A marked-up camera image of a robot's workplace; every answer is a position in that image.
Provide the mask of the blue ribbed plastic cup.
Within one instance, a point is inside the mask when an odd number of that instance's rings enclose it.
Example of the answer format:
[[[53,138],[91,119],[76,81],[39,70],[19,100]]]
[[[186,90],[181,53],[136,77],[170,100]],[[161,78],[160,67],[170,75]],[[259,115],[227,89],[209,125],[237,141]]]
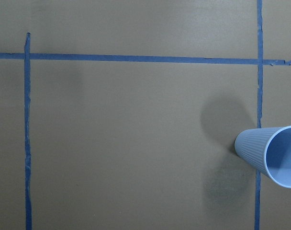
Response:
[[[291,188],[291,126],[245,130],[235,139],[235,151],[276,184]]]

